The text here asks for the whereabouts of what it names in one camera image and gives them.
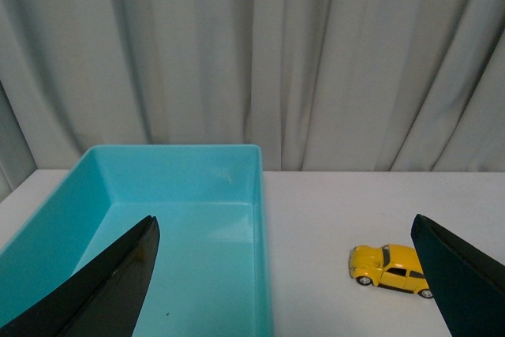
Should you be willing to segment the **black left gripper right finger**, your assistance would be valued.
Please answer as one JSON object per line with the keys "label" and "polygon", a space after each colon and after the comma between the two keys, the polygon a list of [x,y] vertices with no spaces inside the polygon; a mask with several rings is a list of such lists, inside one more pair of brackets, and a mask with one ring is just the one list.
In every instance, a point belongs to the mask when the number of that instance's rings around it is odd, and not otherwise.
{"label": "black left gripper right finger", "polygon": [[504,265],[424,215],[410,232],[453,336],[504,335]]}

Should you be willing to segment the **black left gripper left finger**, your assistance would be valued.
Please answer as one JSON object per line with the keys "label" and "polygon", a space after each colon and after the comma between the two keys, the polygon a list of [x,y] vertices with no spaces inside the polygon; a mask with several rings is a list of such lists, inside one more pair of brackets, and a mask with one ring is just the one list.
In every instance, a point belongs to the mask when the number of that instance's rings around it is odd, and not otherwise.
{"label": "black left gripper left finger", "polygon": [[1,327],[2,336],[131,336],[159,249],[147,216],[62,285]]}

